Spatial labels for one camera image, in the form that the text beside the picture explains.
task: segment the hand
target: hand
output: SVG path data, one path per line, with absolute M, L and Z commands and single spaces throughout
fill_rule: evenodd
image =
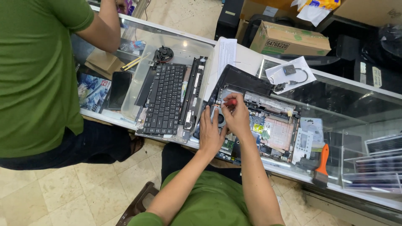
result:
M 205 152 L 209 157 L 214 157 L 221 149 L 227 132 L 226 125 L 222 128 L 221 134 L 218 130 L 218 109 L 215 109 L 213 115 L 213 122 L 211 123 L 210 107 L 206 106 L 201 114 L 200 122 L 200 149 L 199 151 Z
M 229 106 L 229 108 L 226 107 L 226 105 L 222 105 L 222 113 L 230 131 L 237 136 L 239 140 L 246 139 L 249 135 L 252 136 L 250 130 L 250 116 L 248 114 L 248 108 L 244 104 L 243 96 L 240 93 L 233 92 L 225 97 L 224 101 L 230 101 L 229 103 L 237 102 L 235 106 Z
M 116 5 L 123 14 L 127 13 L 127 5 L 124 0 L 116 0 Z

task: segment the glass display counter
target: glass display counter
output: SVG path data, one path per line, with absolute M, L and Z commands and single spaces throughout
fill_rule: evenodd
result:
M 99 11 L 98 7 L 91 7 L 94 11 Z M 216 41 L 210 39 L 130 16 L 121 14 L 119 16 L 123 25 L 121 29 L 123 39 L 146 41 L 147 35 L 160 33 L 186 37 L 212 46 L 216 44 Z M 72 45 L 74 57 L 80 64 L 84 64 L 89 54 L 95 49 L 95 47 L 77 36 L 72 37 Z M 140 54 L 121 50 L 113 53 L 125 64 L 138 58 Z M 265 69 L 283 63 L 285 61 L 264 56 L 256 76 L 266 79 Z M 134 74 L 135 67 L 131 68 L 130 72 Z M 331 147 L 327 161 L 328 188 L 383 206 L 402 210 L 402 203 L 398 200 L 399 197 L 392 196 L 393 194 L 387 196 L 343 189 L 341 176 L 342 171 L 349 169 L 348 166 L 342 165 L 344 153 L 348 155 L 345 156 L 346 159 L 361 157 L 366 152 L 366 140 L 397 134 L 402 130 L 402 95 L 317 70 L 312 69 L 312 72 L 317 78 L 314 82 L 280 95 L 272 94 L 272 97 L 302 106 L 302 117 L 322 120 L 324 140 Z M 137 129 L 134 121 L 124 118 L 119 111 L 108 110 L 105 106 L 100 106 L 98 112 L 81 109 L 81 114 L 125 128 Z M 198 148 L 198 140 L 195 138 L 190 139 L 188 146 Z M 262 161 L 267 171 L 305 183 L 312 183 L 314 166 L 319 162 L 319 159 L 320 152 L 312 152 L 311 161 L 284 163 L 267 158 L 262 158 Z

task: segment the cardboard box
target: cardboard box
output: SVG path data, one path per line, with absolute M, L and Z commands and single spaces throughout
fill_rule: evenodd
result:
M 402 23 L 401 0 L 343 0 L 334 15 L 382 27 Z
M 242 44 L 244 34 L 246 33 L 246 29 L 248 26 L 248 21 L 240 19 L 239 27 L 237 28 L 237 33 L 235 39 L 237 39 L 238 44 Z
M 240 19 L 250 21 L 254 14 L 263 14 L 271 17 L 287 16 L 296 23 L 312 25 L 311 22 L 301 20 L 296 16 L 299 14 L 297 6 L 290 7 L 293 0 L 244 0 Z
M 263 21 L 250 49 L 262 54 L 325 56 L 331 50 L 328 38 L 306 31 Z
M 112 79 L 113 72 L 120 71 L 125 64 L 111 53 L 95 48 L 88 56 L 85 66 L 103 75 L 107 79 Z

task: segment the orange brush handle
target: orange brush handle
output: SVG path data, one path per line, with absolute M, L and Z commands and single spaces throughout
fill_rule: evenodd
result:
M 326 172 L 326 162 L 328 160 L 328 155 L 329 155 L 328 144 L 325 144 L 321 151 L 321 163 L 320 167 L 316 169 L 317 172 L 328 175 L 328 173 Z

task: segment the brown stool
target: brown stool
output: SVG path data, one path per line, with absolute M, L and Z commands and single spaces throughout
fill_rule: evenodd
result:
M 116 226 L 127 226 L 134 216 L 145 212 L 147 209 L 144 207 L 142 201 L 147 196 L 147 194 L 156 196 L 158 192 L 159 191 L 154 188 L 154 183 L 148 181 L 142 188 L 142 190 L 138 193 L 137 197 L 135 197 L 134 201 L 131 202 L 126 211 L 123 213 Z

